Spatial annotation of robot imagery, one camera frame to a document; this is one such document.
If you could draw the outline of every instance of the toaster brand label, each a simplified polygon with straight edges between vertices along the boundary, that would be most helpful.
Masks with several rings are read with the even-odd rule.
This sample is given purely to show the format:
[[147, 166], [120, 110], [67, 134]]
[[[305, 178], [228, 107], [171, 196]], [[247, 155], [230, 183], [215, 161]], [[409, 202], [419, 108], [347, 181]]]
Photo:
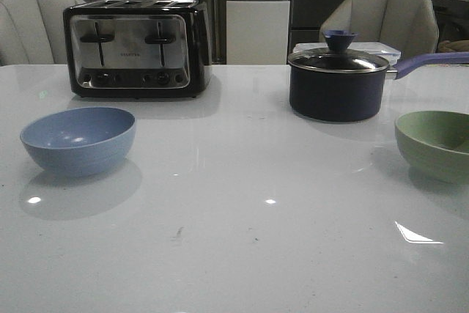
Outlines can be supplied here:
[[139, 53], [121, 53], [120, 56], [140, 56]]

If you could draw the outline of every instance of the toaster lever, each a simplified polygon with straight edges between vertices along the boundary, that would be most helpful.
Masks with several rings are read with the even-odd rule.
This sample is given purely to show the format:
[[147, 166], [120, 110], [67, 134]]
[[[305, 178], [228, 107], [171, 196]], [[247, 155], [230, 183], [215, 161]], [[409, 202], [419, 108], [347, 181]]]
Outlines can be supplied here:
[[114, 40], [112, 34], [85, 34], [80, 41], [83, 43], [106, 43]]
[[174, 37], [159, 38], [159, 36], [150, 35], [145, 37], [146, 44], [170, 44], [175, 41]]

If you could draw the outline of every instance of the saucepan handle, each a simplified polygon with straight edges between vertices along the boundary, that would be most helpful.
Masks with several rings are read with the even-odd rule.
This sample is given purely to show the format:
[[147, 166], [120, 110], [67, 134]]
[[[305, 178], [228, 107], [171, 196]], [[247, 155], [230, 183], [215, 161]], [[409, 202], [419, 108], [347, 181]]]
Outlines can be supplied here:
[[469, 64], [469, 51], [458, 51], [452, 53], [421, 54], [409, 59], [402, 60], [393, 65], [396, 77], [399, 79], [411, 73], [420, 66], [428, 64]]

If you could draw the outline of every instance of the blue bowl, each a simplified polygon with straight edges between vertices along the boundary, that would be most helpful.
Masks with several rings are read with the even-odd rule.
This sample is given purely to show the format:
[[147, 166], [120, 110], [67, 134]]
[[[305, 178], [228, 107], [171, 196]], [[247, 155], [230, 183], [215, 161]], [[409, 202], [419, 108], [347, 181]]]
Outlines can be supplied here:
[[61, 111], [26, 126], [20, 139], [32, 159], [54, 174], [82, 177], [124, 160], [135, 137], [128, 111], [86, 107]]

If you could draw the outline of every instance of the gray chair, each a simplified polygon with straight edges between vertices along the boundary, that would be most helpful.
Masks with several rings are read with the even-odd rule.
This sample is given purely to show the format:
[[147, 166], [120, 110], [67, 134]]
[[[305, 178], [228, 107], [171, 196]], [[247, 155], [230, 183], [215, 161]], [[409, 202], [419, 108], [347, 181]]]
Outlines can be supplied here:
[[433, 53], [438, 26], [432, 0], [344, 0], [322, 24], [322, 31], [357, 32], [356, 42], [380, 42], [401, 51], [406, 59]]
[[0, 0], [0, 65], [66, 64], [65, 8], [84, 0]]

